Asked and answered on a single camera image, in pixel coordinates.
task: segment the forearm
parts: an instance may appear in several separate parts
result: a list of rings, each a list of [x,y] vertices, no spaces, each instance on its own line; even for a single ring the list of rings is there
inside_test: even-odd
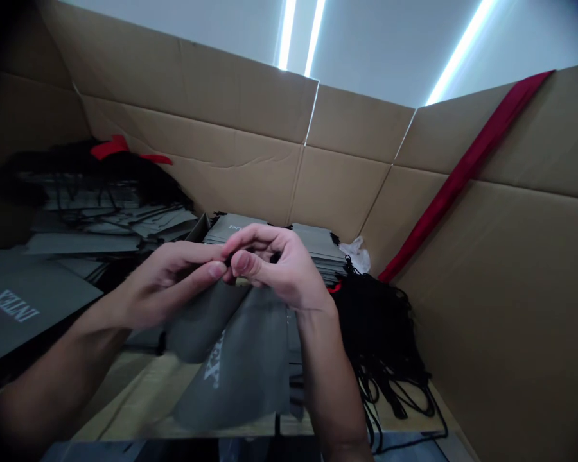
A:
[[[0,430],[14,449],[42,454],[94,395],[129,331],[107,325],[108,297],[73,326],[0,394]]]
[[[297,313],[306,406],[326,459],[335,454],[369,459],[360,392],[345,354],[332,298],[321,311]]]

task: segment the printed logo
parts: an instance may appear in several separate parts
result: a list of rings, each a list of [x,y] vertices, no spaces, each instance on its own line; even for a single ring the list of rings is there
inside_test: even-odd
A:
[[[0,294],[0,309],[17,322],[27,321],[39,313],[10,290],[5,290]]]
[[[225,338],[225,331],[220,334],[220,339],[216,342],[216,345],[210,353],[210,359],[207,360],[206,370],[204,372],[204,380],[209,377],[214,379],[212,383],[212,388],[218,388],[218,380],[220,378],[220,352],[223,349],[223,339]]]

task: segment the folded bag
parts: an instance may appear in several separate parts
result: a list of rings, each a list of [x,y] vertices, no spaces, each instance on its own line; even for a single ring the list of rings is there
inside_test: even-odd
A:
[[[227,287],[231,289],[222,292],[223,296],[234,303],[244,288],[215,286],[211,291],[221,294]],[[248,293],[227,328],[221,330],[173,410],[176,422],[187,429],[219,430],[271,413],[289,412],[287,306],[269,287],[246,286],[246,289]],[[223,296],[205,298],[210,302],[207,308],[216,309],[212,303],[223,304]],[[194,329],[189,328],[191,333],[197,328],[193,324]],[[186,347],[188,341],[184,342],[179,344],[184,347],[182,352],[174,351],[178,356],[191,357],[184,355],[190,348],[190,344]],[[178,345],[176,338],[173,345]]]
[[[220,280],[200,293],[167,324],[167,348],[184,363],[203,363],[249,291]]]

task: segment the hand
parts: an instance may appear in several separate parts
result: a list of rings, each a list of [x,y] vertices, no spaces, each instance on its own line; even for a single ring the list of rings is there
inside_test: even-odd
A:
[[[253,248],[250,253],[244,248]],[[299,236],[285,228],[268,225],[249,225],[225,243],[221,258],[232,252],[231,271],[225,274],[247,278],[255,287],[270,286],[291,308],[298,311],[323,310],[333,306],[321,275]],[[278,263],[270,258],[281,252]]]
[[[105,298],[112,311],[111,326],[146,329],[169,320],[199,292],[227,272],[221,260],[222,247],[179,241],[154,251],[133,273]],[[202,264],[182,278],[184,272]]]

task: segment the red strap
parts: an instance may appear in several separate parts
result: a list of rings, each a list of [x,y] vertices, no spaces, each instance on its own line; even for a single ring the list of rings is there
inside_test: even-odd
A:
[[[103,160],[105,157],[115,154],[117,152],[129,151],[127,140],[122,135],[111,135],[111,141],[105,142],[103,144],[98,144],[90,150],[90,154],[96,157],[98,160]],[[141,156],[144,159],[148,159],[155,164],[167,164],[173,165],[171,159],[167,156],[160,154],[148,154]]]
[[[125,140],[124,136],[112,135],[111,139],[111,141],[105,142],[103,144],[97,144],[90,150],[90,154],[92,154],[98,160],[103,160],[108,155],[112,155],[117,152],[128,151],[127,140]]]
[[[340,290],[341,287],[342,287],[342,281],[338,281],[338,284],[335,285],[334,287],[328,287],[328,292],[336,293]]]
[[[151,160],[155,164],[173,165],[173,161],[169,157],[160,154],[146,154],[140,157]]]
[[[460,162],[443,183],[398,254],[379,275],[380,281],[389,283],[405,267],[450,209],[467,182],[477,174],[486,157],[503,139],[507,129],[535,95],[546,77],[553,72],[548,71],[521,80],[505,95],[469,150],[462,156]]]

